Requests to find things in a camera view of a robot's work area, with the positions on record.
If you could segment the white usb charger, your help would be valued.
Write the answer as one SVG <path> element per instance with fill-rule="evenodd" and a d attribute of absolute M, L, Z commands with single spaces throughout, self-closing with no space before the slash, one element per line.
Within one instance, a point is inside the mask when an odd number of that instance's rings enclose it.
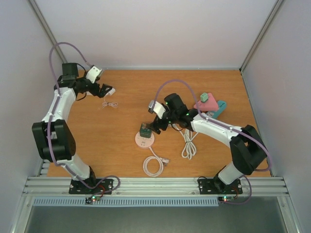
<path fill-rule="evenodd" d="M 111 90 L 108 91 L 108 95 L 113 95 L 116 92 L 116 90 L 114 88 L 112 88 Z"/>

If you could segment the green cube socket adapter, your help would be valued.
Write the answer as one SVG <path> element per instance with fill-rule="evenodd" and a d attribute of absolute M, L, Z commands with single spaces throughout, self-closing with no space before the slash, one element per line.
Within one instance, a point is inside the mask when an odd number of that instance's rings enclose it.
<path fill-rule="evenodd" d="M 142 123 L 139 129 L 140 137 L 151 138 L 152 131 L 147 127 L 146 123 Z"/>

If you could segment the round pink power strip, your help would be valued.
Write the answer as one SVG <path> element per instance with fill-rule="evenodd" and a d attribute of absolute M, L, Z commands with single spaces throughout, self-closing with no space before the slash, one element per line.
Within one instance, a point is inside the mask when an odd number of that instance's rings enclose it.
<path fill-rule="evenodd" d="M 137 132 L 135 135 L 135 143 L 142 149 L 148 149 L 151 147 L 155 142 L 155 136 L 151 133 L 150 138 L 140 136 L 140 133 Z"/>

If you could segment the light green plug adapter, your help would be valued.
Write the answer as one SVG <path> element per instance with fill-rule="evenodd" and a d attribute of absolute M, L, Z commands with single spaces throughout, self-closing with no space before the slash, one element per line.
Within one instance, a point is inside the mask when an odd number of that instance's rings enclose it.
<path fill-rule="evenodd" d="M 208 101 L 208 93 L 204 92 L 200 95 L 200 101 L 201 103 L 205 103 Z"/>

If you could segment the pink triangular power strip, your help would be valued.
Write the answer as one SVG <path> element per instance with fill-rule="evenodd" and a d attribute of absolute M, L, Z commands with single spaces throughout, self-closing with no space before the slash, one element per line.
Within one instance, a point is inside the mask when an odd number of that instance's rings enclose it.
<path fill-rule="evenodd" d="M 201 102 L 199 100 L 197 104 L 201 112 L 217 111 L 219 109 L 218 103 L 211 93 L 208 93 L 208 100 L 206 102 Z"/>

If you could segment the teal power strip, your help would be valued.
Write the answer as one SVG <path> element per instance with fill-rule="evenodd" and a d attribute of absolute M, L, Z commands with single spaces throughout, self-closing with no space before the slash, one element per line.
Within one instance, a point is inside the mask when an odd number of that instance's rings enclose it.
<path fill-rule="evenodd" d="M 218 110 L 217 111 L 208 111 L 206 112 L 206 115 L 213 118 L 217 119 L 219 115 L 226 109 L 227 103 L 223 100 L 217 101 L 218 104 Z"/>

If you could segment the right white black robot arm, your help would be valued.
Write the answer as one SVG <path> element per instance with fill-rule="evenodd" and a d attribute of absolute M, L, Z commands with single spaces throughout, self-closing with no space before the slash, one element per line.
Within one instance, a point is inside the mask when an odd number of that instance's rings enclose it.
<path fill-rule="evenodd" d="M 170 124 L 183 129 L 210 136 L 230 148 L 232 161 L 213 178 L 212 186 L 218 193 L 231 188 L 232 183 L 242 175 L 251 175 L 267 158 L 268 151 L 257 130 L 250 125 L 237 127 L 213 119 L 198 109 L 188 109 L 176 93 L 168 95 L 165 103 L 152 100 L 149 112 L 156 117 L 148 128 L 160 134 Z"/>

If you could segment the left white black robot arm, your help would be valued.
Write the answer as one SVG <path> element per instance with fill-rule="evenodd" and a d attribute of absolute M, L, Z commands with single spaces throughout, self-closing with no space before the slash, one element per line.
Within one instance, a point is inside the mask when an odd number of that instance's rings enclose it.
<path fill-rule="evenodd" d="M 67 120 L 79 94 L 90 93 L 104 98 L 115 91 L 110 85 L 98 83 L 102 73 L 101 68 L 91 66 L 79 77 L 77 63 L 63 63 L 62 75 L 56 79 L 51 106 L 44 118 L 32 125 L 39 156 L 66 170 L 71 175 L 73 186 L 82 188 L 86 193 L 95 192 L 98 181 L 93 169 L 77 154 Z"/>

